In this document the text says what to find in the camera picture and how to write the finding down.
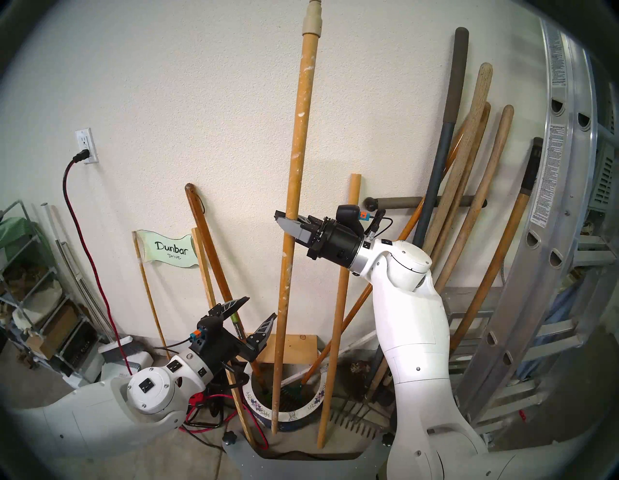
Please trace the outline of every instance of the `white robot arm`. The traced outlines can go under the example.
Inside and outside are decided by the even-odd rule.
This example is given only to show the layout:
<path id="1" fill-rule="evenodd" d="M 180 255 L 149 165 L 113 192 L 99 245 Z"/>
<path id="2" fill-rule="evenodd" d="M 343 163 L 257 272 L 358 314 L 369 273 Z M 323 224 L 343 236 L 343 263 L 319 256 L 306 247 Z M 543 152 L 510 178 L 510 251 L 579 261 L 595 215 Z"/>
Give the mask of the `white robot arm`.
<path id="1" fill-rule="evenodd" d="M 335 220 L 290 220 L 279 211 L 275 219 L 308 247 L 309 257 L 327 258 L 373 286 L 376 332 L 396 390 L 397 432 L 387 478 L 541 479 L 557 472 L 589 434 L 558 445 L 488 453 L 452 396 L 449 325 L 430 257 L 407 242 L 374 239 L 384 211 L 365 232 L 359 213 L 358 206 L 341 205 Z"/>
<path id="2" fill-rule="evenodd" d="M 165 367 L 83 386 L 47 407 L 14 411 L 26 441 L 42 459 L 108 456 L 180 427 L 189 398 L 204 391 L 228 361 L 237 355 L 253 361 L 266 347 L 275 313 L 246 344 L 223 328 L 223 321 L 247 300 L 211 309 L 191 334 L 191 346 Z M 243 372 L 235 373 L 241 384 L 249 379 Z"/>

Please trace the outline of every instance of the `floral pattern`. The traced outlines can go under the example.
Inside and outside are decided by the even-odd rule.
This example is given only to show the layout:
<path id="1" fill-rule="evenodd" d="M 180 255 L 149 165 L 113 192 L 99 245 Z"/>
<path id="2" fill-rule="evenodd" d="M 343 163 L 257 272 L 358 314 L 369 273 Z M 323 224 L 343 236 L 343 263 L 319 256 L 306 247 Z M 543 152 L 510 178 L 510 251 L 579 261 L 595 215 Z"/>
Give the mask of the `floral pattern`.
<path id="1" fill-rule="evenodd" d="M 247 367 L 245 368 L 245 373 L 247 373 L 251 377 L 252 371 L 250 364 L 247 364 Z M 294 422 L 302 420 L 315 412 L 318 407 L 320 407 L 324 399 L 324 389 L 327 383 L 327 367 L 322 367 L 320 369 L 320 373 L 320 384 L 318 387 L 318 392 L 314 395 L 314 398 L 308 404 L 302 406 L 300 409 L 291 412 L 279 412 L 280 422 Z M 253 411 L 257 412 L 265 419 L 271 419 L 271 409 L 260 403 L 260 401 L 253 395 L 253 390 L 251 389 L 251 381 L 243 388 L 243 395 L 245 396 L 245 400 Z"/>

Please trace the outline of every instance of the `ladder label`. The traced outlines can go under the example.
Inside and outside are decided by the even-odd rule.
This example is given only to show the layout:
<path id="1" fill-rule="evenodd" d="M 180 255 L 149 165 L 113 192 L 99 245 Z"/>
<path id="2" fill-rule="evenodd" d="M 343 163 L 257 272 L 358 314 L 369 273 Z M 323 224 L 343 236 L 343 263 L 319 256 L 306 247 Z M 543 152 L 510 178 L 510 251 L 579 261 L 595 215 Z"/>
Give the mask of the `ladder label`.
<path id="1" fill-rule="evenodd" d="M 531 222 L 546 228 L 550 208 L 555 197 L 556 183 L 559 178 L 559 166 L 563 155 L 565 125 L 550 125 L 546 155 L 543 158 L 542 178 L 537 189 L 537 196 L 531 213 Z"/>
<path id="2" fill-rule="evenodd" d="M 565 72 L 563 42 L 561 33 L 554 28 L 548 29 L 548 46 L 550 47 L 550 78 L 553 87 L 567 87 L 568 77 Z"/>

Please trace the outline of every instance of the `red wire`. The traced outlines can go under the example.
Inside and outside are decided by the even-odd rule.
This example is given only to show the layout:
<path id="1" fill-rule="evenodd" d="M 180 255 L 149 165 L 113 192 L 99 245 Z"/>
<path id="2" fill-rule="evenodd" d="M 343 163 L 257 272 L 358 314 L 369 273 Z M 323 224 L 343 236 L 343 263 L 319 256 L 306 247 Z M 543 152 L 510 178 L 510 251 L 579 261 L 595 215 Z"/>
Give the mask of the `red wire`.
<path id="1" fill-rule="evenodd" d="M 204 397 L 204 400 L 208 400 L 209 398 L 216 398 L 216 397 L 223 397 L 223 398 L 234 398 L 232 395 L 225 395 L 223 393 L 216 393 L 214 395 L 209 395 Z M 264 445 L 258 445 L 258 448 L 260 448 L 261 450 L 268 450 L 269 449 L 269 442 L 267 441 L 266 437 L 264 436 L 264 432 L 262 431 L 262 429 L 260 428 L 260 425 L 258 425 L 258 421 L 256 420 L 256 417 L 254 416 L 254 413 L 247 407 L 247 405 L 245 405 L 244 403 L 241 403 L 241 405 L 243 405 L 243 408 L 245 408 L 245 410 L 247 410 L 249 412 L 249 416 L 251 416 L 251 419 L 254 421 L 254 424 L 256 425 L 256 428 L 258 428 L 258 431 L 260 432 L 260 436 L 262 437 L 262 441 L 264 442 Z M 189 418 L 189 416 L 194 412 L 196 407 L 192 407 L 191 410 L 189 411 L 189 413 L 187 414 L 187 416 L 185 417 L 185 421 L 187 421 L 187 419 Z M 230 420 L 232 417 L 234 417 L 234 415 L 237 414 L 237 411 L 235 410 L 233 413 L 231 413 L 225 420 L 224 423 L 226 423 L 228 420 Z M 189 432 L 192 434 L 199 434 L 202 432 L 208 432 L 212 429 L 203 429 L 203 430 L 187 430 L 187 428 L 185 427 L 181 427 L 181 430 L 185 431 L 185 432 Z"/>
<path id="2" fill-rule="evenodd" d="M 88 257 L 88 261 L 90 262 L 90 267 L 92 268 L 92 272 L 95 274 L 95 280 L 97 281 L 97 287 L 99 288 L 99 293 L 101 293 L 101 296 L 103 297 L 103 303 L 105 303 L 105 308 L 108 311 L 108 318 L 110 319 L 112 330 L 114 330 L 114 335 L 116 336 L 116 342 L 118 343 L 120 354 L 123 356 L 124 364 L 127 365 L 127 370 L 129 370 L 129 375 L 133 375 L 133 373 L 131 373 L 131 368 L 129 367 L 129 362 L 127 361 L 127 355 L 124 354 L 123 347 L 122 345 L 120 345 L 120 337 L 118 335 L 118 330 L 116 330 L 116 324 L 114 323 L 114 320 L 112 320 L 112 312 L 110 310 L 110 304 L 108 303 L 108 299 L 105 296 L 105 293 L 103 293 L 103 287 L 101 286 L 101 282 L 99 280 L 99 274 L 97 273 L 97 267 L 95 267 L 95 262 L 93 261 L 92 257 L 90 256 L 90 252 L 88 251 L 88 248 L 86 247 L 86 242 L 84 241 L 84 237 L 82 236 L 82 229 L 79 227 L 77 217 L 75 215 L 75 212 L 73 211 L 71 202 L 69 201 L 69 195 L 67 195 L 67 176 L 69 174 L 69 170 L 71 169 L 71 167 L 73 166 L 75 162 L 76 162 L 75 160 L 71 160 L 71 163 L 67 165 L 67 168 L 64 171 L 64 176 L 63 176 L 64 201 L 67 204 L 67 207 L 69 208 L 69 212 L 71 213 L 71 218 L 73 218 L 73 223 L 76 226 L 77 234 L 79 236 L 79 241 L 82 243 L 82 248 L 84 249 L 84 252 L 86 253 L 86 256 Z"/>

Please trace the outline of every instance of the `black grip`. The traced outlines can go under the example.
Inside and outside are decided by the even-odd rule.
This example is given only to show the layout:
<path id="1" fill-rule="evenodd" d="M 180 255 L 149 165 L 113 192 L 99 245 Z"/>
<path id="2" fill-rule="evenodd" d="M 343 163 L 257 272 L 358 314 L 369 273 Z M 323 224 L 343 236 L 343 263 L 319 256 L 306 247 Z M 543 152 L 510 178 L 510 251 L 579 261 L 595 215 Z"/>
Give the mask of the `black grip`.
<path id="1" fill-rule="evenodd" d="M 444 122 L 456 123 L 458 119 L 468 53 L 469 31 L 464 27 L 458 27 L 454 36 L 454 54 L 451 59 L 451 75 L 449 77 L 447 101 L 445 102 L 445 113 L 443 115 Z"/>
<path id="2" fill-rule="evenodd" d="M 370 212 L 378 210 L 378 198 L 367 197 L 363 201 L 363 206 Z"/>
<path id="3" fill-rule="evenodd" d="M 535 185 L 537 171 L 540 168 L 540 161 L 542 159 L 542 146 L 543 140 L 541 138 L 533 138 L 533 146 L 531 147 L 529 162 L 527 163 L 527 169 L 524 171 L 524 177 L 522 178 L 520 189 L 520 192 L 526 195 L 531 195 L 531 191 Z"/>

